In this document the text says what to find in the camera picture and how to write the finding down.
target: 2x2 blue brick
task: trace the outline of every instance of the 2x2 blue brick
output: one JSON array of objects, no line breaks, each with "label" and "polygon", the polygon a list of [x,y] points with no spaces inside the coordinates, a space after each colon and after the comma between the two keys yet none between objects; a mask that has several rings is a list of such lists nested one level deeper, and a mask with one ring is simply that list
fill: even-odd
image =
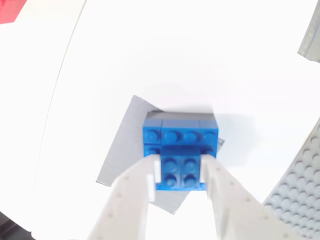
[{"label": "2x2 blue brick", "polygon": [[162,182],[157,190],[204,190],[204,184],[199,183],[200,156],[217,154],[215,120],[147,118],[143,143],[144,156],[161,155]]},{"label": "2x2 blue brick", "polygon": [[197,190],[200,186],[200,148],[163,146],[161,172],[158,190]]}]

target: white surface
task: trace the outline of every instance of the white surface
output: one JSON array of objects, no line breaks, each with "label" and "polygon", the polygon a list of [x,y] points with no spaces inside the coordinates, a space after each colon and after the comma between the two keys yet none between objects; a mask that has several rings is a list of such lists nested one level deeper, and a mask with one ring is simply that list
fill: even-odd
[{"label": "white surface", "polygon": [[[81,5],[28,0],[22,11],[32,28],[0,25],[1,45],[9,46],[0,57],[0,188],[10,196],[0,199],[0,211],[26,229],[48,105]],[[94,182],[133,94],[167,111],[212,106],[226,140],[218,160],[263,201],[320,116],[319,64],[296,53],[315,5],[88,0],[43,139],[32,226],[38,239],[80,239],[90,229],[108,191]],[[191,194],[175,217],[150,207],[147,238],[171,239],[186,215],[206,219],[197,215],[200,195]],[[202,234],[203,224],[192,226],[187,236]]]},{"label": "white surface", "polygon": [[49,102],[82,0],[28,0],[0,25],[0,211],[32,228]]},{"label": "white surface", "polygon": [[[226,140],[218,160],[262,202],[320,116],[319,64],[296,53],[315,5],[89,0],[44,135],[36,182],[38,239],[48,239],[48,232],[52,239],[85,234],[92,219],[79,213],[99,212],[96,201],[106,188],[93,191],[91,185],[133,94],[167,111],[213,106]],[[188,197],[190,208],[199,206],[197,195]],[[177,213],[172,227],[172,216],[154,214],[158,221],[148,227],[157,231],[147,230],[148,239],[173,239],[170,229],[186,222],[176,222],[183,215]],[[188,236],[198,235],[202,225],[187,229]]]}]

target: blue brick stack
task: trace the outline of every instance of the blue brick stack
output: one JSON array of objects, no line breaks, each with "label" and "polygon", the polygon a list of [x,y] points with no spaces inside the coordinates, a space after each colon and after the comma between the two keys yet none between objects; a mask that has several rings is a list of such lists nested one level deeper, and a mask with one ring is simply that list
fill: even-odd
[{"label": "blue brick stack", "polygon": [[205,190],[201,154],[217,155],[218,125],[212,113],[149,112],[143,124],[144,156],[160,154],[157,190]]}]

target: red object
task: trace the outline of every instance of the red object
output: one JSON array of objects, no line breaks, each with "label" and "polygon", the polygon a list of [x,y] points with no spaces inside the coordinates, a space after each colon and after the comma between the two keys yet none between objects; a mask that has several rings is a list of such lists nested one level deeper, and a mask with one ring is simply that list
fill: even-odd
[{"label": "red object", "polygon": [[27,0],[0,0],[0,24],[13,23]]}]

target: gray object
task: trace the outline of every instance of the gray object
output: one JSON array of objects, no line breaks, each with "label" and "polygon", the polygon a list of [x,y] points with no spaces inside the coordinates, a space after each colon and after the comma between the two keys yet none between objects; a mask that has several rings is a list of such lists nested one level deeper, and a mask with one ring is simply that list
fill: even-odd
[{"label": "gray object", "polygon": [[[132,97],[98,175],[98,183],[111,186],[117,176],[143,158],[142,129],[147,113],[152,111],[161,112],[159,108],[140,97]],[[224,140],[219,139],[218,150],[223,143]],[[156,191],[154,205],[174,214],[188,193],[187,191]]]},{"label": "gray object", "polygon": [[320,120],[264,204],[297,234],[320,240]]},{"label": "gray object", "polygon": [[298,53],[310,61],[320,63],[320,1],[313,12]]}]

